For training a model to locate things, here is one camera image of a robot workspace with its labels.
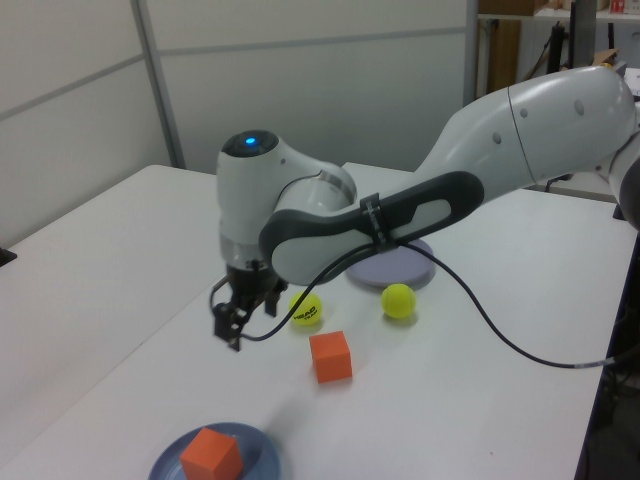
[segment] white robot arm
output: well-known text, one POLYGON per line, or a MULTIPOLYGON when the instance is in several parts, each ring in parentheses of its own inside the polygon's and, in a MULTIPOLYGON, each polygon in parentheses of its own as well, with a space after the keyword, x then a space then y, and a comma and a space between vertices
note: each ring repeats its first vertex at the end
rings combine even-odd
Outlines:
POLYGON ((296 152, 269 132, 232 137, 217 174, 233 297, 216 306, 216 334, 237 341, 262 301, 274 313, 287 282, 308 285, 357 247, 361 251, 325 281, 397 242, 451 225, 483 203, 562 174, 598 172, 640 228, 639 111, 623 79, 604 67, 509 87, 456 113, 407 182, 359 205, 341 168, 296 152))

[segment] orange cube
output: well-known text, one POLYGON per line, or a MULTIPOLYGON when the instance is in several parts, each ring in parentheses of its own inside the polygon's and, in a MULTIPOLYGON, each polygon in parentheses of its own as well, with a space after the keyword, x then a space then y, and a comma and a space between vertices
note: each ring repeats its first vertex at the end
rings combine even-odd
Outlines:
POLYGON ((236 439, 208 428, 182 452, 180 463, 187 480, 236 480, 243 468, 236 439))
POLYGON ((351 352, 344 332, 325 333, 309 337, 311 357, 318 383, 332 382, 353 376, 351 352))

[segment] wooden shelf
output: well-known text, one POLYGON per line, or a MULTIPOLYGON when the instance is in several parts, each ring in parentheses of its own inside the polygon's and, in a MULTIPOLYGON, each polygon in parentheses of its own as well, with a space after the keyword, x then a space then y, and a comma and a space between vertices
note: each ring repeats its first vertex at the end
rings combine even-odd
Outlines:
MULTIPOLYGON (((545 21, 545 20, 566 20, 569 21, 568 10, 554 10, 553 8, 543 8, 534 16, 521 16, 521 15, 492 15, 488 13, 482 13, 478 15, 479 19, 483 20, 533 20, 533 21, 545 21)), ((627 23, 640 25, 640 15, 628 15, 625 13, 609 13, 607 10, 601 10, 596 14, 596 22, 598 23, 627 23)))

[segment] round plate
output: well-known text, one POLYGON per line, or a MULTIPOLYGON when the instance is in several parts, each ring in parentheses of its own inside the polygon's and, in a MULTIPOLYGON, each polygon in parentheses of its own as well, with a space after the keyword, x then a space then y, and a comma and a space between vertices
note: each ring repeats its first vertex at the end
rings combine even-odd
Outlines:
MULTIPOLYGON (((431 247, 422 240, 409 243, 433 254, 431 247)), ((424 286, 431 281, 435 271, 435 265, 427 257, 409 248, 399 247, 352 265, 347 269, 347 275, 365 285, 386 288, 394 283, 424 286)))
POLYGON ((149 480, 186 480, 180 465, 180 455, 203 428, 235 437, 238 441, 244 465, 239 479, 278 480, 280 478, 280 459, 269 437, 257 428, 243 423, 214 423, 196 428, 169 445, 153 465, 149 480))

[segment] yellow tennis ball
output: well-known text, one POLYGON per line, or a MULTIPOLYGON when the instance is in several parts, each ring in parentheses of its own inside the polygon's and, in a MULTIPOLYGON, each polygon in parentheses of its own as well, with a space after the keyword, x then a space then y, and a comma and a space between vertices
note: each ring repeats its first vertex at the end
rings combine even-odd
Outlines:
MULTIPOLYGON (((293 296, 291 302, 289 302, 289 310, 293 308, 295 303, 302 296, 302 293, 303 292, 296 293, 293 296)), ((320 297, 318 297, 315 293, 310 293, 294 312, 293 323, 295 323, 296 325, 308 327, 310 325, 318 323, 321 316, 322 302, 320 302, 320 297)))
POLYGON ((405 318, 416 308, 416 294, 403 283, 389 285, 382 292, 382 309, 391 318, 405 318))

